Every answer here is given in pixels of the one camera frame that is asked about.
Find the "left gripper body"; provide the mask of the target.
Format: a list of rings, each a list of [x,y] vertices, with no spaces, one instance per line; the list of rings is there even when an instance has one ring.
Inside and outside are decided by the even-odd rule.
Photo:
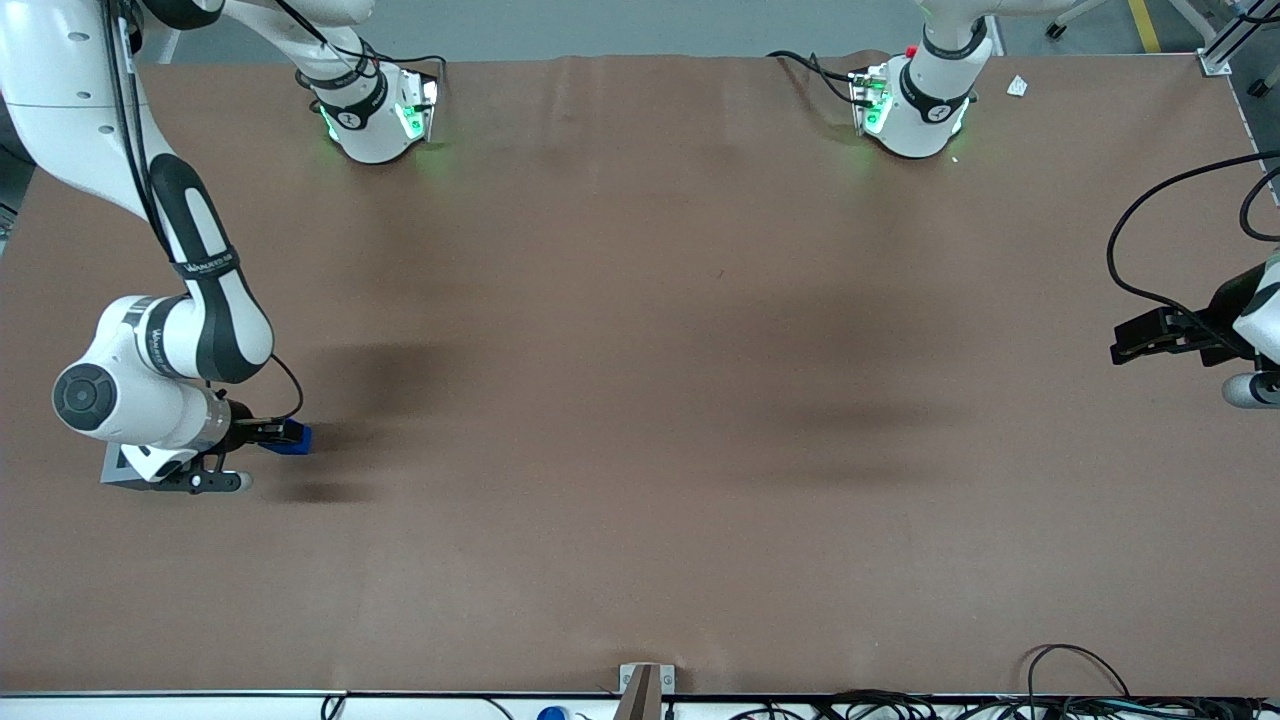
[[[1208,315],[1236,355],[1279,363],[1279,252],[1224,282]]]

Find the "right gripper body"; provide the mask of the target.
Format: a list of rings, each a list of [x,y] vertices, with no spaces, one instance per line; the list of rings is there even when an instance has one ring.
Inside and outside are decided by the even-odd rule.
[[[248,406],[234,400],[219,400],[204,428],[184,447],[160,448],[145,445],[118,445],[118,459],[145,483],[175,480],[182,473],[202,471],[207,457],[225,457],[230,448],[234,421],[262,421]]]

